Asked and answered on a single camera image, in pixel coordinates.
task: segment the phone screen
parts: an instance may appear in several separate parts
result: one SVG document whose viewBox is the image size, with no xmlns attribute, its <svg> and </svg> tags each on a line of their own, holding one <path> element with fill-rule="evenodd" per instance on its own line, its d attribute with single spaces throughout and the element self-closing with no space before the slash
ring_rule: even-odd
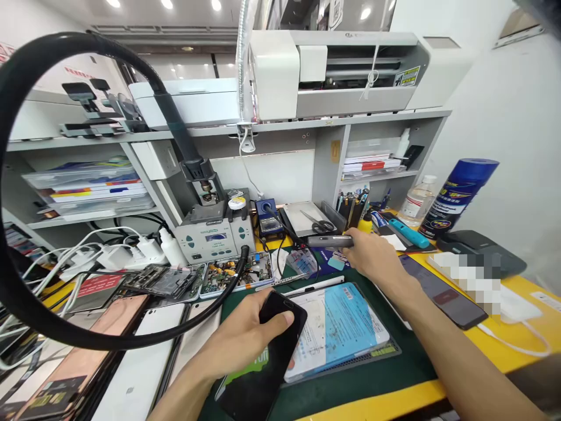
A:
<svg viewBox="0 0 561 421">
<path fill-rule="evenodd" d="M 423 291 L 454 323 L 464 330 L 478 325 L 488 315 L 481 307 L 460 294 L 409 256 L 400 256 L 401 264 L 421 284 Z"/>
<path fill-rule="evenodd" d="M 306 323 L 307 313 L 275 291 L 269 294 L 259 312 L 259 322 L 266 323 L 287 310 L 294 313 L 292 325 L 274 338 L 244 370 L 226 376 L 216 393 L 216 402 L 236 421 L 265 421 L 269 415 Z"/>
</svg>

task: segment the blue spray can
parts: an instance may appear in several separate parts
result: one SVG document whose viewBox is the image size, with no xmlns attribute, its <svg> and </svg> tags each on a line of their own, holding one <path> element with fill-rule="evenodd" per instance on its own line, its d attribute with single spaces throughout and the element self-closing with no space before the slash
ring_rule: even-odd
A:
<svg viewBox="0 0 561 421">
<path fill-rule="evenodd" d="M 498 161 L 493 160 L 460 159 L 433 202 L 419 232 L 426 238 L 435 240 L 452 229 L 497 166 Z"/>
</svg>

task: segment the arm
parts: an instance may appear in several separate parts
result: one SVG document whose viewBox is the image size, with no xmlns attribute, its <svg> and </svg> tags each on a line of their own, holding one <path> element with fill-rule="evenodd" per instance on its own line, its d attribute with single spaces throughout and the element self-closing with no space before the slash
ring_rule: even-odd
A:
<svg viewBox="0 0 561 421">
<path fill-rule="evenodd" d="M 404 313 L 462 420 L 546 420 L 545 415 L 426 296 L 394 248 L 375 234 L 348 232 L 344 253 Z"/>
<path fill-rule="evenodd" d="M 201 350 L 183 367 L 148 421 L 194 421 L 215 380 L 242 370 L 294 322 L 292 312 L 259 324 L 259 311 L 272 288 L 246 296 Z"/>
</svg>

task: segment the scissors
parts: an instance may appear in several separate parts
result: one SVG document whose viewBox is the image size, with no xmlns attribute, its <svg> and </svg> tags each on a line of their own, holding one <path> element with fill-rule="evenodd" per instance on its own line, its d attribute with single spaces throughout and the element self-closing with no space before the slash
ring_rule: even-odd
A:
<svg viewBox="0 0 561 421">
<path fill-rule="evenodd" d="M 301 212 L 304 214 L 304 216 L 306 218 L 308 218 L 310 221 L 313 222 L 313 224 L 311 225 L 311 229 L 316 234 L 326 234 L 328 232 L 335 231 L 335 225 L 333 225 L 331 222 L 329 222 L 329 221 L 318 221 L 317 219 L 312 218 L 310 215 L 308 215 L 303 210 L 301 210 Z"/>
</svg>

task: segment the ceiling light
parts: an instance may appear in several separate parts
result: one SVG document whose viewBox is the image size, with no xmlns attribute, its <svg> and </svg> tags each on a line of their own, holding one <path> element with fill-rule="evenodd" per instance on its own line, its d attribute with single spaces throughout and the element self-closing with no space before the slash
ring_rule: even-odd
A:
<svg viewBox="0 0 561 421">
<path fill-rule="evenodd" d="M 370 8 L 366 8 L 361 13 L 361 20 L 365 20 L 368 16 L 370 16 Z"/>
</svg>

